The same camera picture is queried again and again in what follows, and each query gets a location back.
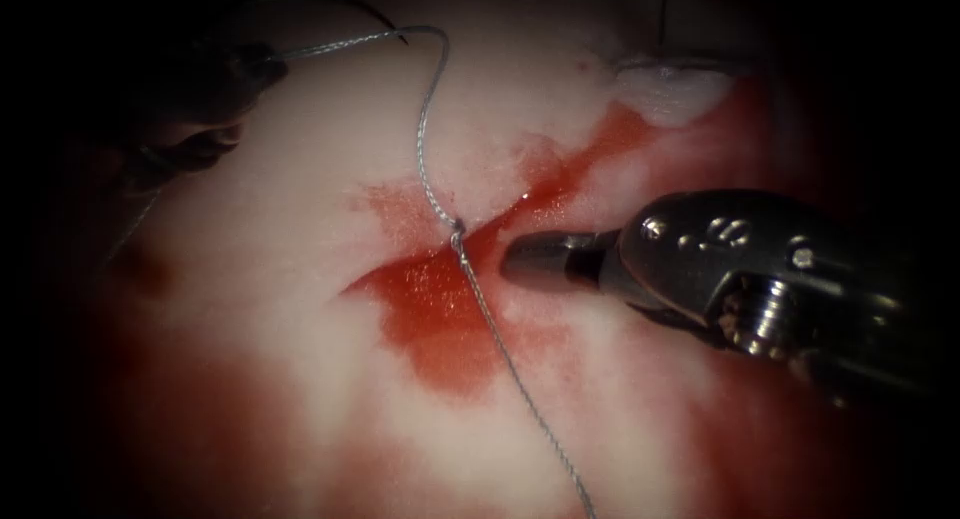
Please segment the left arm needle driver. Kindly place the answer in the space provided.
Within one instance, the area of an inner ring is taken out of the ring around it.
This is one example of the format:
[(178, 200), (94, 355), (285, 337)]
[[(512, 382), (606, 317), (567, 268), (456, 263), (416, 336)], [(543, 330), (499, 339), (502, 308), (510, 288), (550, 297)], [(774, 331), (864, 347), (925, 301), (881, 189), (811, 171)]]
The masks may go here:
[(252, 108), (252, 46), (191, 42), (148, 58), (112, 105), (122, 161), (112, 190), (158, 190), (203, 172), (235, 150)]

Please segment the left arm needle driver jaw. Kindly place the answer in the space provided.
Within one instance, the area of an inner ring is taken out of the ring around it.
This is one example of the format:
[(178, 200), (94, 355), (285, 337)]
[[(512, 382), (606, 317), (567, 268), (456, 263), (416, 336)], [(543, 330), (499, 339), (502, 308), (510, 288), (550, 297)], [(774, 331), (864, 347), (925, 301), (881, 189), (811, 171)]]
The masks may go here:
[(267, 89), (289, 74), (288, 64), (266, 43), (231, 45), (227, 54), (233, 79), (250, 88)]

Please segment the right arm needle driver jaw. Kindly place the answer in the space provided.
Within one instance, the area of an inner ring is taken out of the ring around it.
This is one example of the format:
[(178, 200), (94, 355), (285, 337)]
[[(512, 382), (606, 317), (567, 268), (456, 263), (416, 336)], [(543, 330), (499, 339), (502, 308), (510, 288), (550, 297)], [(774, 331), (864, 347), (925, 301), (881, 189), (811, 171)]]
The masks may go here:
[(539, 291), (596, 291), (603, 263), (619, 234), (619, 230), (551, 230), (520, 235), (507, 245), (500, 275), (510, 283)]

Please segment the right arm needle driver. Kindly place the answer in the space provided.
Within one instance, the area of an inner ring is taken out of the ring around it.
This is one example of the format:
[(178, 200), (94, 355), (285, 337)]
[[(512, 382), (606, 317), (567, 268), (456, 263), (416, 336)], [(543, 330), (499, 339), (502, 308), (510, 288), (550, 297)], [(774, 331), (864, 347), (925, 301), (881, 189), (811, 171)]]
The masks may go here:
[(705, 341), (776, 361), (933, 360), (908, 258), (813, 206), (760, 190), (681, 192), (619, 231), (599, 290)]

